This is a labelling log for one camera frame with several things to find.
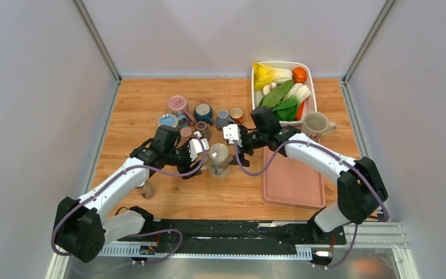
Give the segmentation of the tall white floral mug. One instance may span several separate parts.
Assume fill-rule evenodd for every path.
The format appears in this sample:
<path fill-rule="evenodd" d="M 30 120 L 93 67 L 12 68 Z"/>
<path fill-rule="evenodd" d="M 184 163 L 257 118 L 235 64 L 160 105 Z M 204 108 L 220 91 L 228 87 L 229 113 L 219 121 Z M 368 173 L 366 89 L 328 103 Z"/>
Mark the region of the tall white floral mug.
<path fill-rule="evenodd" d="M 321 136 L 333 133 L 337 130 L 337 124 L 319 112 L 307 113 L 301 122 L 301 131 L 318 142 Z"/>

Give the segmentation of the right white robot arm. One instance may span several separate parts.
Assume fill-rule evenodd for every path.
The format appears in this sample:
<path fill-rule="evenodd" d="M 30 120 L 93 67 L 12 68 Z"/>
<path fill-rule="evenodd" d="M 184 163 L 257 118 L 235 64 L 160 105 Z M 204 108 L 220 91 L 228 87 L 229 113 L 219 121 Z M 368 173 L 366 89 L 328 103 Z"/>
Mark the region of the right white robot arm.
<path fill-rule="evenodd" d="M 309 238 L 316 243 L 325 242 L 334 229 L 348 223 L 362 224 L 381 208 L 385 221 L 390 214 L 385 206 L 389 195 L 374 161 L 364 156 L 360 160 L 344 156 L 314 141 L 298 128 L 281 126 L 272 110 L 266 106 L 250 113 L 255 129 L 248 130 L 239 124 L 229 124 L 222 129 L 223 138 L 233 146 L 232 165 L 253 176 L 245 155 L 254 150 L 268 148 L 273 152 L 264 167 L 255 173 L 264 174 L 277 155 L 282 155 L 312 167 L 330 180 L 336 180 L 337 202 L 315 213 L 309 222 Z"/>

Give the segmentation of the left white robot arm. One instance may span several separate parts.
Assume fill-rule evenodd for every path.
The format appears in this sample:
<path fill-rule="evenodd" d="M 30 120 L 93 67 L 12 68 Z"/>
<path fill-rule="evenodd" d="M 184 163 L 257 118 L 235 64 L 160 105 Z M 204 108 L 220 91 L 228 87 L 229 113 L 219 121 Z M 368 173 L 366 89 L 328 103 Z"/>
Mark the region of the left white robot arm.
<path fill-rule="evenodd" d="M 104 245 L 124 237 L 136 236 L 141 241 L 154 234 L 152 215 L 133 206 L 126 212 L 108 214 L 127 194 L 142 186 L 154 174 L 191 178 L 198 174 L 208 140 L 199 132 L 179 146 L 176 128 L 162 125 L 154 137 L 135 148 L 125 162 L 96 188 L 79 196 L 69 196 L 57 206 L 51 235 L 51 248 L 60 256 L 74 256 L 88 263 Z"/>

